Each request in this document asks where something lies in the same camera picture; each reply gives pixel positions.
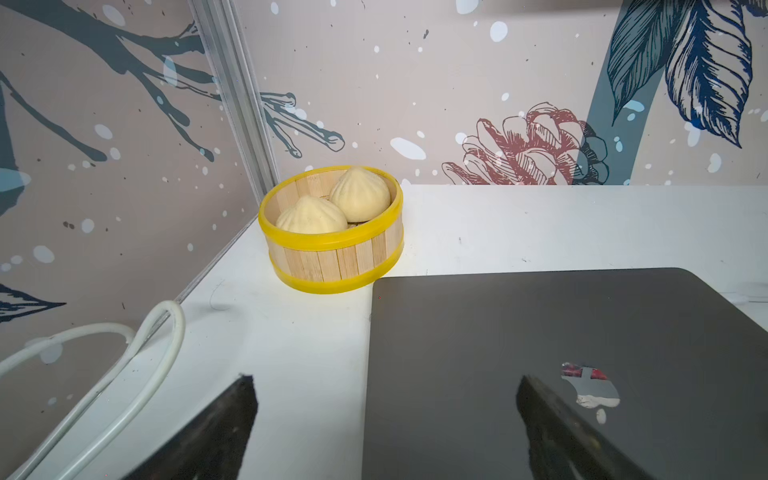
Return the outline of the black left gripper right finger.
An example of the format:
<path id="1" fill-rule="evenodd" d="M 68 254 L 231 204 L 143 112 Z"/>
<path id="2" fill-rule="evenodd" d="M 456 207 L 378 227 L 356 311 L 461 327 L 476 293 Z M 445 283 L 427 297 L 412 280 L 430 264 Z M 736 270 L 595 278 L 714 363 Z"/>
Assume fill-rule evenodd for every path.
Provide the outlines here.
<path id="1" fill-rule="evenodd" d="M 516 407 L 529 441 L 529 467 L 536 479 L 649 479 L 604 435 L 583 421 L 541 380 L 525 375 Z"/>

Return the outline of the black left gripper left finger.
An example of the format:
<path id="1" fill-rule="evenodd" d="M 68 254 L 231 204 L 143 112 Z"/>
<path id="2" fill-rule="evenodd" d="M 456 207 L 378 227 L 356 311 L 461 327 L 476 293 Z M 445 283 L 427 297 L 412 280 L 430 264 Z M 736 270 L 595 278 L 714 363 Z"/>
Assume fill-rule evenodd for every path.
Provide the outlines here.
<path id="1" fill-rule="evenodd" d="M 126 477 L 236 479 L 257 413 L 253 378 L 242 375 Z"/>

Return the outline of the dark grey laptop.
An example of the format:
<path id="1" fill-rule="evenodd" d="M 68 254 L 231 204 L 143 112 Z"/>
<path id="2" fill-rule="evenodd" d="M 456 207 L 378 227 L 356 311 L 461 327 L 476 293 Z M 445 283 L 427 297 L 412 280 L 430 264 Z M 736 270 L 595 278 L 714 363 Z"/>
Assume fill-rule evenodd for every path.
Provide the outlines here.
<path id="1" fill-rule="evenodd" d="M 767 334 L 678 268 L 373 288 L 362 475 L 529 479 L 526 376 L 658 479 L 767 475 Z"/>

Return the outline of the yellow wooden steamer basket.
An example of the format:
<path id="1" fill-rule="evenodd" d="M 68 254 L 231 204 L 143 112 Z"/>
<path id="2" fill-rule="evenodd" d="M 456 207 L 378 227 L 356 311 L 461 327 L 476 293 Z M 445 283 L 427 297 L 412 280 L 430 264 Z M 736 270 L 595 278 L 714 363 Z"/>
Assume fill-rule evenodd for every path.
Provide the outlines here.
<path id="1" fill-rule="evenodd" d="M 337 294 L 371 284 L 399 260 L 405 245 L 404 195 L 389 173 L 370 167 L 386 183 L 392 202 L 379 216 L 343 232 L 305 235 L 277 228 L 280 214 L 304 195 L 330 194 L 345 166 L 295 175 L 275 186 L 261 201 L 258 223 L 279 279 L 306 293 Z"/>

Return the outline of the left steamed bun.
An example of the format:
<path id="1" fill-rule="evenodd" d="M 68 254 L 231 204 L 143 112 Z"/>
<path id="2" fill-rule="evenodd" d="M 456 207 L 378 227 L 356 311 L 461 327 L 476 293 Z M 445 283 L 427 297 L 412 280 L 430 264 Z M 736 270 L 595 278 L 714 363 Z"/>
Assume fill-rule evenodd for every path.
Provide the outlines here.
<path id="1" fill-rule="evenodd" d="M 346 230 L 348 221 L 345 214 L 329 200 L 305 195 L 281 213 L 275 225 L 291 233 L 326 234 Z"/>

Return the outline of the steamed bun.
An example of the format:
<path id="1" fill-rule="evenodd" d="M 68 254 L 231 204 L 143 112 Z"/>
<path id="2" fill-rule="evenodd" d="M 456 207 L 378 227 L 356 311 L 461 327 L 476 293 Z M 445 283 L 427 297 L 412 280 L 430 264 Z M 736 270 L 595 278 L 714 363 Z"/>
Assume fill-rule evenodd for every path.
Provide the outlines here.
<path id="1" fill-rule="evenodd" d="M 392 201 L 386 182 L 362 167 L 349 168 L 332 188 L 329 200 L 344 213 L 349 223 L 374 219 Z"/>
<path id="2" fill-rule="evenodd" d="M 326 234 L 346 230 L 348 221 L 345 214 L 329 200 L 305 195 L 281 213 L 275 225 L 291 233 Z"/>

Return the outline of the right steamed bun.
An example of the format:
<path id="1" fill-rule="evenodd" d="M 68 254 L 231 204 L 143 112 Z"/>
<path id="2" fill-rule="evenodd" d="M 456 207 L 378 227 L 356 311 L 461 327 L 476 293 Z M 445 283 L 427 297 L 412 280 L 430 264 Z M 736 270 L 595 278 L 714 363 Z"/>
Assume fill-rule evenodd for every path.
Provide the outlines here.
<path id="1" fill-rule="evenodd" d="M 332 188 L 329 200 L 344 213 L 349 223 L 374 219 L 392 201 L 386 182 L 362 167 L 349 168 Z"/>

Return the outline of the aluminium frame post left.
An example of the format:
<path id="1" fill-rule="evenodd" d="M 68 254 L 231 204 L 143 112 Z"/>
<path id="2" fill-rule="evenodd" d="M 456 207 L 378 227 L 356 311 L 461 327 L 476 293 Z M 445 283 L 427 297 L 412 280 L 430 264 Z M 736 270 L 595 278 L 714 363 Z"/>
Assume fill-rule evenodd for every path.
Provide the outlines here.
<path id="1" fill-rule="evenodd" d="M 191 0 L 190 7 L 249 182 L 255 197 L 261 201 L 278 184 L 278 173 L 235 3 L 230 0 Z"/>

